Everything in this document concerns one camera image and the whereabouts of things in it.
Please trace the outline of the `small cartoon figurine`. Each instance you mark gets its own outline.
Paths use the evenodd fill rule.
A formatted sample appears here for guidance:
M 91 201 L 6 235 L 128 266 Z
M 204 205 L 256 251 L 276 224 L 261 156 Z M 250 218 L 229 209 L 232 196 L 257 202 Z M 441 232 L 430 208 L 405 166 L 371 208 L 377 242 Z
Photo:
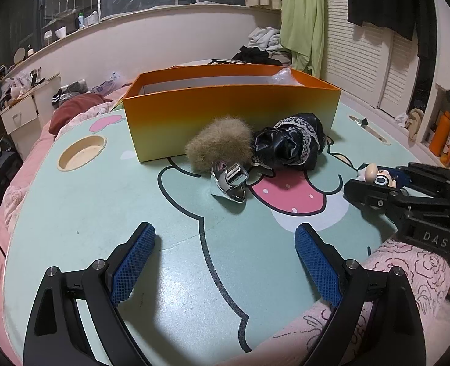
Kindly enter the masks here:
M 390 172 L 379 168 L 375 163 L 369 163 L 366 167 L 360 169 L 356 179 L 382 187 L 396 188 L 396 180 Z

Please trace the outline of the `black lace cloth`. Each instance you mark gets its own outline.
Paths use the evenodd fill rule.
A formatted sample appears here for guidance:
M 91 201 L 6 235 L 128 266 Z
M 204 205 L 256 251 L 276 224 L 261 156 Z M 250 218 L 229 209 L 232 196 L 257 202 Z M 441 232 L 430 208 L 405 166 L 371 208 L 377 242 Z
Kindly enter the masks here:
M 325 145 L 321 121 L 313 113 L 299 113 L 253 134 L 252 164 L 313 170 Z

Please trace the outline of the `silver metal plug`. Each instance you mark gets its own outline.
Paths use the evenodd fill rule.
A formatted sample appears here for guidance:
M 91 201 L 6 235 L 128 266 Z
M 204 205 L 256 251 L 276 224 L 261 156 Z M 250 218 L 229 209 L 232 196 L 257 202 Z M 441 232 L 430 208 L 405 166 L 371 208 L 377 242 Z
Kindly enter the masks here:
M 235 203 L 246 201 L 249 173 L 240 163 L 227 164 L 223 160 L 215 160 L 210 172 L 212 196 L 226 198 Z

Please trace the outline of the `brown fur pompom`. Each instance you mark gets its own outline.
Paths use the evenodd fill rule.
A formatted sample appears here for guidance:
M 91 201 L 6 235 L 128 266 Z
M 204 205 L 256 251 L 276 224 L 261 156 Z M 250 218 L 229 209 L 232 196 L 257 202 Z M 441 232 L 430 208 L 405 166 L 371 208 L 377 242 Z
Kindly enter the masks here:
M 248 164 L 252 161 L 252 129 L 239 118 L 215 119 L 184 147 L 193 171 L 208 172 L 215 160 Z

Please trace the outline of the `orange bottle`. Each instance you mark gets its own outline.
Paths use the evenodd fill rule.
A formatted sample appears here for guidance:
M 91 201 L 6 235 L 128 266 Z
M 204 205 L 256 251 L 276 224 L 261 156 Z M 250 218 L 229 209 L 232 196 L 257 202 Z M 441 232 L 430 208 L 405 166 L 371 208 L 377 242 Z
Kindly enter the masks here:
M 436 156 L 440 157 L 442 149 L 450 133 L 450 112 L 445 111 L 438 119 L 437 129 L 434 132 L 432 141 L 428 149 Z

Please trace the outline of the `foil wrappers in slot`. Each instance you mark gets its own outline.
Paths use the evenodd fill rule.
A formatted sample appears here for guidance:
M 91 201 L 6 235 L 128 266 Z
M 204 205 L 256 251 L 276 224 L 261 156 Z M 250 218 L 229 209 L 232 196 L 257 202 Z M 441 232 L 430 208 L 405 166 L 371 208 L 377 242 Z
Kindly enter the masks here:
M 368 119 L 366 117 L 364 117 L 362 119 L 358 119 L 357 123 L 361 127 L 368 127 L 369 126 L 369 121 L 368 121 Z

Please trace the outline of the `green cartoon lap table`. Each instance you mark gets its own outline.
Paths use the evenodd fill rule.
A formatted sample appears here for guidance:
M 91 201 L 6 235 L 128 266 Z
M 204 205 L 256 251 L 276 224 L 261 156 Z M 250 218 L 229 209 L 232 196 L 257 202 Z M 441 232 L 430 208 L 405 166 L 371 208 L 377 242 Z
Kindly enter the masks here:
M 23 352 L 43 274 L 87 268 L 126 242 L 141 223 L 155 249 L 119 311 L 154 365 L 213 365 L 254 349 L 317 300 L 295 251 L 296 227 L 309 222 L 346 258 L 366 260 L 393 225 L 347 203 L 341 183 L 363 163 L 395 167 L 413 160 L 396 141 L 383 144 L 355 124 L 340 102 L 333 144 L 309 180 L 291 183 L 270 204 L 249 193 L 242 204 L 211 195 L 208 177 L 184 158 L 139 163 L 125 118 L 105 127 L 107 143 L 70 172 L 61 153 L 90 133 L 85 121 L 51 147 L 22 203 L 6 259 L 3 305 L 8 337 Z

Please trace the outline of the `black clothes pile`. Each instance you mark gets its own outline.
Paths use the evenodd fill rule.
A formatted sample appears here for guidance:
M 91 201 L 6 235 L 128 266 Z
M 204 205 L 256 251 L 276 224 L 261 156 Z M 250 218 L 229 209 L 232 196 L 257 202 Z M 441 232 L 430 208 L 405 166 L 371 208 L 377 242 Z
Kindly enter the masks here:
M 258 47 L 242 46 L 238 53 L 232 57 L 232 60 L 240 61 L 249 64 L 267 64 L 282 66 L 282 63 L 277 59 L 269 57 L 269 53 L 266 50 L 260 50 Z

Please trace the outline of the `white clothes pile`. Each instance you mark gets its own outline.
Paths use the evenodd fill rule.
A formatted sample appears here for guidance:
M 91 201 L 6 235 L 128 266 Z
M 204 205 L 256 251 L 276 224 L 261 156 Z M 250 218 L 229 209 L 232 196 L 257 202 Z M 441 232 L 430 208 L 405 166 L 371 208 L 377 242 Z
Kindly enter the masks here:
M 268 52 L 283 50 L 280 43 L 280 30 L 274 27 L 257 27 L 249 35 L 247 46 Z

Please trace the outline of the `green hanging cloth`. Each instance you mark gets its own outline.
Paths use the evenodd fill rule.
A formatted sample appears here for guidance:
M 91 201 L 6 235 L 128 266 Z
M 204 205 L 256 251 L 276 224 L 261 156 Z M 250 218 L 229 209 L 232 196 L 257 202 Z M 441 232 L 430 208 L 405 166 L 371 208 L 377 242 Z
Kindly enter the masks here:
M 325 0 L 282 0 L 280 43 L 293 68 L 318 78 L 325 43 Z

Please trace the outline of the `white desk with drawers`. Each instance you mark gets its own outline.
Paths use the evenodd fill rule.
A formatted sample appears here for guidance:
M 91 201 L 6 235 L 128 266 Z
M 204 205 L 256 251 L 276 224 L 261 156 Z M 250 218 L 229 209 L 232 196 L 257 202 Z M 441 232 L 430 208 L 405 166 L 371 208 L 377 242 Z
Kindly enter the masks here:
M 60 85 L 60 73 L 56 73 L 13 102 L 1 114 L 5 131 L 23 160 L 28 157 L 43 127 L 52 118 L 52 98 Z

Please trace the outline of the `dark red pillow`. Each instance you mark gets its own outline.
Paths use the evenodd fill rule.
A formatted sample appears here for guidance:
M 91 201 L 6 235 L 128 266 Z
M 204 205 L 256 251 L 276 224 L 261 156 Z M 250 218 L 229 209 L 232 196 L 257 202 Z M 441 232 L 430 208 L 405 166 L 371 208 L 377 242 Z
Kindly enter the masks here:
M 79 94 L 63 102 L 52 115 L 49 133 L 58 135 L 60 129 L 68 124 L 74 117 L 80 113 L 86 113 L 91 107 L 109 102 L 100 94 L 84 93 Z

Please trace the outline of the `orange gradient cardboard box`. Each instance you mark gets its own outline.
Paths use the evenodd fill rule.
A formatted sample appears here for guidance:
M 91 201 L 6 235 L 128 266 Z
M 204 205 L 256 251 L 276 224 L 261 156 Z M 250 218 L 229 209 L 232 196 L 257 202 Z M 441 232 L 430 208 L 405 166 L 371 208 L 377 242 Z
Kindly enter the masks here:
M 260 130 L 297 113 L 313 113 L 329 132 L 340 88 L 298 70 L 275 81 L 280 70 L 264 64 L 203 64 L 140 74 L 123 98 L 138 160 L 182 155 L 197 133 L 221 117 L 238 117 Z

